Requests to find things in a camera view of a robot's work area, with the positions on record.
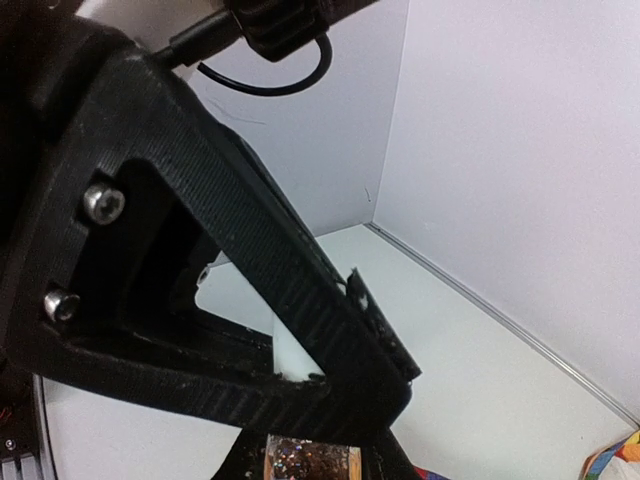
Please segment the clear glitter nail polish bottle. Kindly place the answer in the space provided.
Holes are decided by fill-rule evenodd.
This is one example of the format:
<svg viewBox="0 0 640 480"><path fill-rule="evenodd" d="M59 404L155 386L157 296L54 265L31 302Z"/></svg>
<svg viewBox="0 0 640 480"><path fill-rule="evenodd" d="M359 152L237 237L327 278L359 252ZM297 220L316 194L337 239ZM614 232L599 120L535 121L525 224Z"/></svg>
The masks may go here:
<svg viewBox="0 0 640 480"><path fill-rule="evenodd" d="M357 447L276 435L267 439L263 477L285 480L361 480Z"/></svg>

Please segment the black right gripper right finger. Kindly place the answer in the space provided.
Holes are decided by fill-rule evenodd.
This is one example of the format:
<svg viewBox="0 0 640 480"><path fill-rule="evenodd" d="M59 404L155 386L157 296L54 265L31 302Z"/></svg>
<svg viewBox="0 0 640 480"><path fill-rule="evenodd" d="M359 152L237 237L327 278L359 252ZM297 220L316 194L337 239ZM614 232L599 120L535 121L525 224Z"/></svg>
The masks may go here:
<svg viewBox="0 0 640 480"><path fill-rule="evenodd" d="M390 429L361 448L361 460L365 480L422 479Z"/></svg>

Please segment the white nail polish cap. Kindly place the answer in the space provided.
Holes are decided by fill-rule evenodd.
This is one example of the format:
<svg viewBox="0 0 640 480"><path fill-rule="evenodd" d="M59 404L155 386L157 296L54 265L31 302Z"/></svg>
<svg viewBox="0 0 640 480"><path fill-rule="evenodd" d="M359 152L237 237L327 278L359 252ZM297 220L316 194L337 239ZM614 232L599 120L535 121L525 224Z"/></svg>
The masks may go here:
<svg viewBox="0 0 640 480"><path fill-rule="evenodd" d="M274 372L287 381L303 382L324 372L306 352L284 323L273 317L273 367Z"/></svg>

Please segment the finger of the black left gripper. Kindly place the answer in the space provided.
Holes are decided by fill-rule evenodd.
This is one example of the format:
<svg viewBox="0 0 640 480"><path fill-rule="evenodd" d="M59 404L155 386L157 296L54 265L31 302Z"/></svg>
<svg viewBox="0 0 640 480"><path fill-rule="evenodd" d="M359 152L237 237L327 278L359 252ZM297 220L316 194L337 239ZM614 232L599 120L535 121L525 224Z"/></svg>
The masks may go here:
<svg viewBox="0 0 640 480"><path fill-rule="evenodd" d="M245 161L181 80L139 50L114 73L139 126L104 159L140 164L140 356L65 353L22 368L119 400L265 433L370 443L411 387ZM198 307L206 267L225 255L324 372L276 375L268 338Z"/></svg>
<svg viewBox="0 0 640 480"><path fill-rule="evenodd" d="M270 190L278 206L296 225L296 229L300 232L304 243L311 250L313 256L323 265L323 268L329 273L344 295L361 311L361 320L364 325L373 334L380 347L384 350L403 378L411 383L422 374L422 371L397 336L392 325L386 319L358 270L354 268L348 278L346 280L343 279L327 255L319 247L312 232L304 224L290 201L286 198L284 192L269 173L256 151L231 128L223 125L223 130L225 135L237 147L244 151L245 161L252 167L262 183Z"/></svg>

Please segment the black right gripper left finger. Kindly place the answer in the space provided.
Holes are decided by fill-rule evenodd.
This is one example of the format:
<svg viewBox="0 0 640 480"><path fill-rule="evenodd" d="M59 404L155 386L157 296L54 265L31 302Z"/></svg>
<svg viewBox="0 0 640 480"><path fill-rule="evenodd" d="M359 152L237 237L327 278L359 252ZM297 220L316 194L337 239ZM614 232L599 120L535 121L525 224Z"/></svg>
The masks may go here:
<svg viewBox="0 0 640 480"><path fill-rule="evenodd" d="M263 480L268 435L242 430L212 480Z"/></svg>

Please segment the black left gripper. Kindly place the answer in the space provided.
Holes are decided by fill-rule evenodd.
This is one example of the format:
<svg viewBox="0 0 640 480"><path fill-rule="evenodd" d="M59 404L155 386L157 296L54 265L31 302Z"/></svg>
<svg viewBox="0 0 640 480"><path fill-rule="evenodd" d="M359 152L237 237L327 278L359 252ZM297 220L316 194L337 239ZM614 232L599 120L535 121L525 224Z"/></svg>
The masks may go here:
<svg viewBox="0 0 640 480"><path fill-rule="evenodd" d="M1 344L35 359L140 356L139 126L123 31L41 1L1 5Z"/></svg>

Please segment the rainbow striped sleeve cloth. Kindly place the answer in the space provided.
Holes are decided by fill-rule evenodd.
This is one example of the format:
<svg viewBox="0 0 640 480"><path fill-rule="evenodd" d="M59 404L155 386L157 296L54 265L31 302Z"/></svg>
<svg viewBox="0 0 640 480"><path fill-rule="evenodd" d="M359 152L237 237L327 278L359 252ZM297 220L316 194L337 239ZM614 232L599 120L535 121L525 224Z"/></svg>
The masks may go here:
<svg viewBox="0 0 640 480"><path fill-rule="evenodd" d="M580 458L587 442L581 438L564 443L536 443L530 446L517 438L509 444L503 458L471 459L477 448L462 448L463 454L451 466L433 470L413 464L411 471L420 479L585 479L619 480L639 477L639 433Z"/></svg>

